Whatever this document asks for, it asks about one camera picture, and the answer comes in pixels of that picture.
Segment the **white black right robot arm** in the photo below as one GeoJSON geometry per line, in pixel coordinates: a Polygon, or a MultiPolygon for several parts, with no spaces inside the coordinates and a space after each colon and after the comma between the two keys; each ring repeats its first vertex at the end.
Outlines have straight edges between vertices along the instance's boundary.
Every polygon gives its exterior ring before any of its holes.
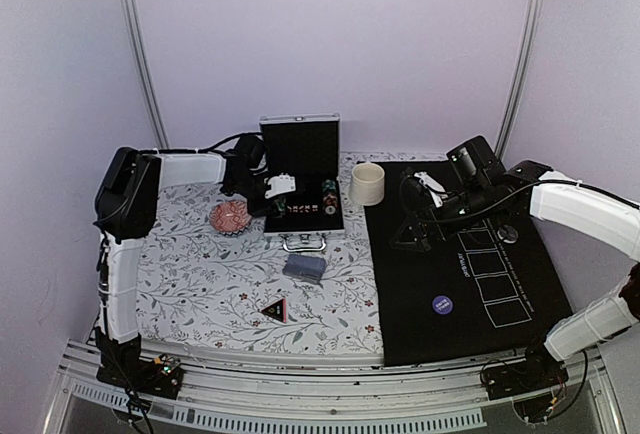
{"type": "MultiPolygon", "coordinates": [[[[407,168],[398,195],[405,219],[391,237],[395,249],[427,252],[438,241],[485,219],[506,216],[520,202],[533,218],[581,232],[639,259],[639,205],[574,180],[551,167],[523,161],[511,169],[478,135],[447,154],[461,187],[448,191],[424,171],[407,168]]],[[[627,331],[639,321],[639,268],[609,293],[560,320],[531,346],[517,381],[537,390],[552,378],[556,363],[627,331]]]]}

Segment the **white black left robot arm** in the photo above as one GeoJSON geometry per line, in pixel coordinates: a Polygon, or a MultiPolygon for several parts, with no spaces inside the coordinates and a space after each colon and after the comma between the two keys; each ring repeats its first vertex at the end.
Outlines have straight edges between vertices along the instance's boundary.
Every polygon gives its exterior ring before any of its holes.
{"type": "Polygon", "coordinates": [[[240,145],[215,148],[137,150],[119,148],[98,189],[94,208],[99,229],[100,338],[109,347],[140,340],[136,318],[138,263],[157,218],[159,191],[190,184],[218,184],[227,196],[245,198],[247,211],[262,217],[274,200],[296,190],[289,173],[261,166],[266,148],[258,135],[240,134],[240,145]]]}

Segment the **purple small blind button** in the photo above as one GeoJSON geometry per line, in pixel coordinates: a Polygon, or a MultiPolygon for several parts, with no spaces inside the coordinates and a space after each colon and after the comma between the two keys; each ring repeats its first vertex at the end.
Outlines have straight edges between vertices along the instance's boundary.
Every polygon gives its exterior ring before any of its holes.
{"type": "Polygon", "coordinates": [[[446,295],[438,295],[432,300],[432,309],[438,315],[448,315],[453,311],[454,303],[446,295]]]}

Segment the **clear dealer button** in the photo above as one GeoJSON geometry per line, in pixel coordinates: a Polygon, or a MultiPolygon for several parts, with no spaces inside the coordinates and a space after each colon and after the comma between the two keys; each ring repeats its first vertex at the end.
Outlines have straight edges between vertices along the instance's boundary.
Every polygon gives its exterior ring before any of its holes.
{"type": "Polygon", "coordinates": [[[497,230],[497,236],[505,244],[514,244],[519,239],[519,232],[513,226],[501,225],[497,230]]]}

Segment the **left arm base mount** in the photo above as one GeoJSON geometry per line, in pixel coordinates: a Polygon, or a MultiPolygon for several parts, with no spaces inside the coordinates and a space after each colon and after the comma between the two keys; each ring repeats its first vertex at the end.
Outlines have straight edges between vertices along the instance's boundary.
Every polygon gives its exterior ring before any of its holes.
{"type": "Polygon", "coordinates": [[[174,358],[162,354],[154,360],[143,360],[140,335],[119,343],[99,333],[96,342],[100,351],[98,381],[138,394],[178,398],[184,371],[174,358]]]}

